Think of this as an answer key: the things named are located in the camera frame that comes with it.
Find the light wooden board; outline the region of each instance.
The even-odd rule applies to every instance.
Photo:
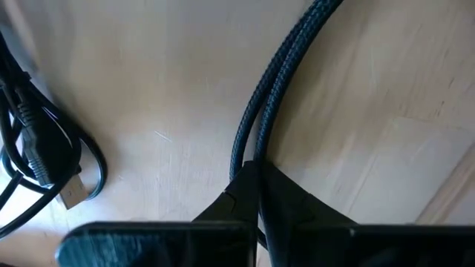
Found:
[[[94,201],[51,205],[0,242],[2,260],[50,266],[77,225],[190,220],[215,199],[243,109],[310,1],[4,3],[111,169]],[[356,220],[415,221],[475,136],[474,14],[472,0],[346,0],[292,80],[269,158]]]

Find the cable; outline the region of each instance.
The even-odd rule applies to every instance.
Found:
[[[257,162],[265,160],[272,126],[286,89],[313,39],[342,2],[343,0],[315,0],[272,58],[246,106],[237,129],[229,171],[231,179],[242,168],[244,149],[249,133],[261,108],[263,108],[263,115],[258,131],[254,160]],[[266,236],[261,230],[258,230],[258,242],[267,248]]]
[[[18,185],[42,194],[25,212],[0,228],[2,239],[40,212],[59,194],[70,178],[80,172],[81,142],[91,151],[99,165],[98,182],[87,200],[93,199],[102,190],[108,169],[98,144],[41,94],[13,58],[2,34],[0,88],[0,132],[4,143],[0,160],[11,178],[0,194],[0,212]],[[20,133],[22,155],[16,147]]]

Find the black cable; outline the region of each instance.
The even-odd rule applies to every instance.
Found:
[[[0,212],[18,185],[42,194],[42,197],[24,213],[0,228],[0,239],[2,239],[40,212],[59,194],[69,179],[78,173],[80,170],[81,142],[91,151],[99,165],[98,183],[94,190],[89,193],[87,200],[94,198],[102,190],[107,179],[108,169],[104,155],[93,138],[66,113],[42,95],[30,81],[28,74],[23,72],[13,58],[2,34],[0,34],[0,88],[0,131],[4,142],[4,146],[0,151],[0,159],[5,171],[12,179],[0,194]],[[10,121],[10,115],[13,116],[13,124]],[[27,159],[28,156],[25,153],[20,155],[16,147],[16,141],[25,129],[30,132],[24,132],[24,135],[31,135],[33,132],[33,136],[30,136],[30,138],[33,137],[33,141],[43,145],[40,148],[33,146],[33,149],[39,149],[38,151],[42,149],[40,151],[42,153],[38,153],[39,156],[34,155],[38,158],[33,161],[32,158]],[[48,131],[35,132],[38,129]],[[59,139],[48,139],[50,135],[57,133],[60,133],[61,138],[59,139],[66,141],[66,146],[61,147],[64,142],[60,144]],[[32,139],[23,136],[22,141],[25,148],[25,142],[31,142]],[[61,156],[49,159],[49,161],[41,158],[50,151],[54,151],[56,155]],[[51,181],[50,185],[40,186],[25,178],[39,181],[37,174],[44,174],[47,180]]]
[[[272,126],[290,80],[318,31],[342,1],[315,0],[272,58],[249,100],[237,129],[231,155],[229,172],[231,179],[242,168],[249,133],[261,108],[263,108],[263,116],[258,131],[254,160],[258,162],[265,160]],[[258,242],[267,248],[266,236],[261,230],[258,230]]]

